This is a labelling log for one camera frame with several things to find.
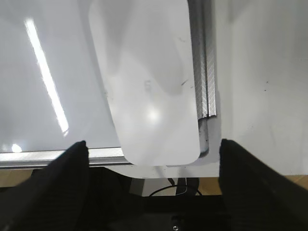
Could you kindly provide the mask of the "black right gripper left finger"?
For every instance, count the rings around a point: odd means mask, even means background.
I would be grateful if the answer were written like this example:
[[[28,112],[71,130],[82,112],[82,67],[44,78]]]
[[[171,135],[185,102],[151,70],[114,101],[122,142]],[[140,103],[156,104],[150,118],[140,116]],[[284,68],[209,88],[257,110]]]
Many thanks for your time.
[[[110,209],[89,176],[85,141],[0,195],[2,231],[104,230]]]

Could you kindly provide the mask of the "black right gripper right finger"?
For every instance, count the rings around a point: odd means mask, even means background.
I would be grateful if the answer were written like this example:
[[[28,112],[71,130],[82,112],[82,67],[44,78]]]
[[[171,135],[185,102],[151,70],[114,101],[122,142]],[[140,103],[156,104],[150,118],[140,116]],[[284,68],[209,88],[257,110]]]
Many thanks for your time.
[[[234,231],[306,231],[308,191],[223,139],[219,186]]]

